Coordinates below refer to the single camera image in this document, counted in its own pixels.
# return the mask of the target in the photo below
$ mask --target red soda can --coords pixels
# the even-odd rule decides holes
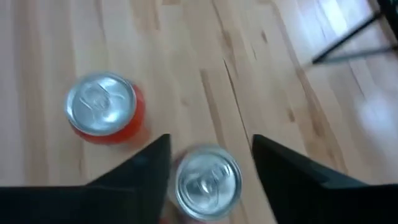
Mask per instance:
[[[88,142],[119,144],[144,128],[145,101],[137,85],[110,72],[81,78],[69,91],[65,113]]]

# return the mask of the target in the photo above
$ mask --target aluminum can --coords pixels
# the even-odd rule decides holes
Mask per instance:
[[[185,215],[184,223],[217,221],[239,200],[241,171],[235,159],[217,145],[190,148],[173,164],[168,196]]]
[[[114,73],[91,73],[68,92],[65,114],[73,130],[95,144],[132,139],[144,124],[145,102],[137,85]]]

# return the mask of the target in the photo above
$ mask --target can rim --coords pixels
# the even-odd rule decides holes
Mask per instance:
[[[193,149],[192,152],[188,152],[186,155],[184,155],[181,163],[177,167],[174,184],[175,184],[175,195],[177,198],[178,205],[188,216],[190,216],[196,220],[199,220],[199,221],[220,220],[228,215],[228,213],[233,209],[234,205],[238,202],[238,200],[241,196],[241,192],[242,192],[241,170],[240,170],[235,158],[230,153],[228,153],[225,149],[223,149],[222,147],[220,147],[216,144],[205,144],[205,145],[195,146],[192,149]],[[184,202],[184,199],[181,196],[182,191],[178,184],[179,176],[182,173],[182,170],[185,168],[185,166],[189,162],[190,158],[192,156],[204,154],[204,153],[214,154],[217,156],[221,156],[223,159],[226,159],[226,161],[228,161],[228,164],[231,166],[231,168],[235,174],[236,188],[235,188],[233,198],[231,199],[231,202],[229,203],[229,205],[226,206],[226,208],[222,209],[220,212],[217,212],[216,214],[202,214],[202,213],[193,211],[191,208],[186,206],[186,203]]]
[[[117,80],[118,82],[121,82],[123,85],[126,86],[126,90],[129,93],[129,95],[131,95],[131,114],[128,118],[126,118],[126,120],[117,128],[113,128],[113,129],[109,129],[109,131],[102,131],[100,133],[96,133],[96,132],[92,132],[92,131],[87,131],[84,130],[84,128],[82,128],[76,121],[75,119],[75,115],[73,114],[73,100],[75,99],[77,90],[82,86],[82,84],[84,84],[86,81],[89,80],[94,80],[94,79],[98,79],[98,78],[113,78],[115,80]],[[134,114],[136,112],[136,92],[134,91],[133,88],[133,84],[132,82],[130,82],[129,80],[120,77],[119,75],[112,73],[112,72],[93,72],[93,73],[89,73],[87,75],[85,75],[84,77],[81,77],[78,79],[78,81],[70,88],[70,91],[67,93],[66,98],[65,98],[65,104],[64,104],[64,112],[67,115],[67,118],[69,120],[69,122],[71,123],[71,125],[76,128],[77,130],[85,133],[85,134],[89,134],[91,136],[108,136],[110,134],[114,134],[120,130],[122,130],[124,127],[126,127],[127,124],[129,124],[130,120],[132,120],[132,118],[134,117]]]

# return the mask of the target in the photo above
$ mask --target can pull tab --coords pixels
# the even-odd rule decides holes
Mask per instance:
[[[93,112],[94,116],[107,111],[111,104],[109,93],[99,84],[84,86],[80,101]]]
[[[218,205],[220,196],[220,185],[229,177],[230,172],[227,165],[214,165],[209,170],[192,179],[187,184],[188,188],[198,189],[198,193],[207,201],[205,209],[211,209]]]

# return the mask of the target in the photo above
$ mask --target black chair leg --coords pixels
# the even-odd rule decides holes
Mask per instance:
[[[370,25],[374,21],[380,19],[382,16],[383,16],[382,12],[377,12],[377,13],[373,14],[373,16],[371,16],[369,19],[364,21],[357,28],[355,28],[350,33],[348,33],[345,36],[343,36],[340,40],[336,41],[334,44],[332,44],[330,47],[328,47],[326,50],[324,50],[322,53],[320,53],[318,56],[316,56],[312,60],[312,63],[313,64],[317,64],[317,63],[322,63],[322,62],[330,61],[330,60],[332,60],[332,61],[344,60],[344,59],[349,59],[349,58],[353,58],[353,57],[361,57],[361,56],[365,56],[365,55],[378,54],[378,53],[385,52],[385,51],[396,50],[397,47],[394,46],[394,47],[389,47],[387,49],[368,50],[368,51],[365,51],[365,52],[359,52],[359,53],[355,53],[355,54],[352,54],[352,55],[345,55],[345,56],[342,56],[342,57],[326,59],[328,54],[330,54],[332,51],[336,50],[338,47],[343,45],[347,40],[349,40],[350,38],[355,36],[357,33],[361,32],[363,29],[367,28],[368,25]]]

